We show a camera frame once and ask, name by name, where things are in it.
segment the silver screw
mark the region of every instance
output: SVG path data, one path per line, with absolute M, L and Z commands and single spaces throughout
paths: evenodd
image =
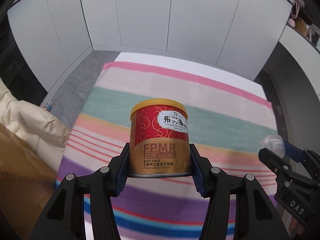
M 245 176 L 248 180 L 254 180 L 254 176 L 252 174 L 247 174 Z
M 220 172 L 220 169 L 219 169 L 218 167 L 212 167 L 212 168 L 211 168 L 211 171 L 212 171 L 212 173 L 217 174 L 217 173 Z
M 68 174 L 68 175 L 66 176 L 66 179 L 67 179 L 67 180 L 72 180 L 74 177 L 75 177 L 75 176 L 74 176 L 72 173 L 70 173 L 70 174 Z
M 109 168 L 108 168 L 107 166 L 104 166 L 104 167 L 102 167 L 102 168 L 100 169 L 100 171 L 101 171 L 102 173 L 106 173 L 106 172 L 109 171 Z

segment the green stripe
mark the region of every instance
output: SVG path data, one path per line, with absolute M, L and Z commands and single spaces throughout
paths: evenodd
M 132 107 L 149 97 L 94 87 L 83 113 L 118 125 L 130 127 Z M 260 142 L 276 130 L 234 117 L 185 106 L 188 111 L 190 143 L 237 151 L 258 153 Z

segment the striped cloth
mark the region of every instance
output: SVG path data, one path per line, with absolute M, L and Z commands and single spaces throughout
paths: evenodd
M 200 155 L 228 174 L 253 174 L 274 201 L 275 175 L 257 156 L 261 140 L 277 134 L 268 101 L 210 78 L 130 62 L 104 65 L 68 139 L 57 184 L 71 172 L 91 174 L 119 155 L 129 141 L 132 107 L 149 98 L 182 103 L 190 143 Z M 112 205 L 122 239 L 190 240 L 200 235 L 208 199 L 196 192 L 191 177 L 129 178 Z M 235 205 L 231 196 L 227 239 L 234 231 Z M 85 212 L 89 232 L 89 196 Z

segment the can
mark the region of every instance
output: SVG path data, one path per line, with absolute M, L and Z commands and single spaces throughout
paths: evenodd
M 191 174 L 188 114 L 177 101 L 142 101 L 130 114 L 129 177 L 168 178 Z

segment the gray floor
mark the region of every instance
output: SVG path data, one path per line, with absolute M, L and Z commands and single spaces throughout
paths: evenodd
M 58 117 L 67 127 L 72 128 L 103 65 L 114 61 L 119 53 L 93 51 L 86 57 L 53 96 L 50 113 Z

